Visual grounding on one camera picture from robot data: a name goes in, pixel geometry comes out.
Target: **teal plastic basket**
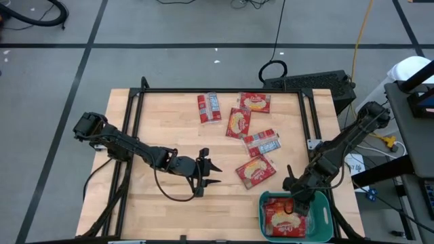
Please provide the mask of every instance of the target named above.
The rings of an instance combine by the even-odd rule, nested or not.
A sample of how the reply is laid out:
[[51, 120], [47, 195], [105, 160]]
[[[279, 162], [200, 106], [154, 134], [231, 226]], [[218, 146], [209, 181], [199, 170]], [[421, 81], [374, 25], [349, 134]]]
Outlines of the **teal plastic basket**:
[[270, 197], [291, 197], [290, 192], [264, 192], [259, 198], [259, 227], [262, 235], [271, 242], [276, 243], [325, 243], [333, 236], [332, 214], [327, 197], [319, 191], [315, 192], [315, 200], [311, 202], [309, 221], [305, 238], [268, 237], [265, 235], [264, 214], [261, 206]]

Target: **wooden table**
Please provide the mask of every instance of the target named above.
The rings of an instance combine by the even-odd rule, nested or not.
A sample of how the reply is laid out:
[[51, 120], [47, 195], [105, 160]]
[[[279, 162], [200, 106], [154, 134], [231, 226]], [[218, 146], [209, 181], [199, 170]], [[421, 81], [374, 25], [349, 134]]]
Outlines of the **wooden table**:
[[[113, 89], [106, 110], [108, 122], [122, 127], [128, 89]], [[218, 94], [222, 122], [201, 125], [197, 110], [198, 94], [145, 94], [138, 137], [153, 146], [177, 148], [178, 155], [192, 158], [203, 147], [210, 149], [209, 158], [223, 170], [212, 172], [209, 178], [222, 180], [205, 188], [205, 196], [186, 203], [166, 199], [157, 188], [153, 170], [134, 157], [127, 208], [123, 222], [122, 239], [179, 240], [186, 235], [189, 240], [255, 240], [263, 241], [258, 228], [258, 197], [266, 191], [282, 191], [282, 182], [288, 176], [290, 164], [296, 177], [308, 163], [304, 142], [300, 107], [296, 94], [271, 94], [271, 113], [252, 113], [249, 134], [269, 128], [279, 132], [282, 148], [268, 156], [277, 165], [277, 173], [261, 184], [246, 190], [235, 173], [235, 168], [250, 160], [241, 141], [225, 135], [230, 108], [237, 103], [238, 94]], [[331, 140], [339, 134], [329, 90], [314, 90], [315, 104], [322, 137]], [[313, 128], [310, 108], [305, 101], [309, 128]], [[136, 105], [133, 105], [132, 118]], [[105, 151], [97, 152], [93, 170], [107, 160]], [[84, 233], [100, 215], [107, 204], [114, 163], [107, 165], [90, 181], [83, 204], [77, 234]], [[344, 182], [333, 190], [337, 208], [348, 223], [364, 236], [350, 173]], [[158, 173], [163, 189], [173, 197], [191, 196], [185, 178]], [[113, 212], [111, 231], [114, 233], [117, 208]]]

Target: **snack package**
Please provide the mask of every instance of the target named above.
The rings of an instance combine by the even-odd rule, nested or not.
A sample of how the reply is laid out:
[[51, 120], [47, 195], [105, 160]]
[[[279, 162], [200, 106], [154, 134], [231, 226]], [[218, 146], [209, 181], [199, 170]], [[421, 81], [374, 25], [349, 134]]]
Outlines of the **snack package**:
[[205, 95], [198, 95], [197, 104], [199, 106], [199, 116], [201, 118], [201, 123], [215, 123], [222, 120], [217, 94], [215, 92], [209, 92]]
[[306, 217], [298, 213], [291, 213], [294, 200], [275, 198], [264, 204], [265, 208], [265, 235], [270, 237], [305, 237]]
[[271, 95], [240, 92], [239, 108], [250, 109], [254, 112], [270, 113]]
[[274, 129], [268, 129], [252, 136], [243, 138], [249, 155], [255, 157], [281, 147], [279, 134]]
[[256, 157], [235, 170], [247, 189], [276, 173], [274, 162], [264, 155]]
[[241, 139], [247, 136], [250, 126], [250, 110], [232, 108], [226, 136]]

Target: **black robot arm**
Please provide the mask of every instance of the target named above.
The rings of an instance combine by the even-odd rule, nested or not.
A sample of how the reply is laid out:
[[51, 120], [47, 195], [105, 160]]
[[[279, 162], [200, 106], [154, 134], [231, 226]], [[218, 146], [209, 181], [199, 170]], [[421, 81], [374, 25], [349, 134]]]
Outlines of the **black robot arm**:
[[311, 162], [299, 179], [292, 174], [283, 181], [283, 189], [293, 193], [294, 212], [306, 216], [316, 190], [327, 189], [344, 165], [345, 156], [376, 129], [384, 128], [390, 120], [390, 111], [376, 102], [365, 104], [356, 121], [333, 140], [318, 144], [310, 152]]
[[108, 156], [112, 159], [128, 161], [133, 155], [138, 155], [156, 170], [184, 176], [189, 183], [193, 179], [202, 182], [202, 185], [198, 186], [199, 190], [193, 189], [196, 197], [203, 196], [203, 187], [219, 182], [218, 180], [202, 180], [202, 177], [209, 176], [212, 170], [221, 172], [212, 164], [211, 159], [206, 159], [209, 154], [208, 148], [200, 150], [195, 160], [186, 156], [177, 157], [178, 151], [175, 148], [146, 145], [138, 138], [122, 133], [115, 126], [107, 123], [104, 115], [97, 113], [84, 113], [73, 131], [76, 139], [81, 142], [89, 141], [89, 145], [93, 148], [100, 144], [107, 147]]

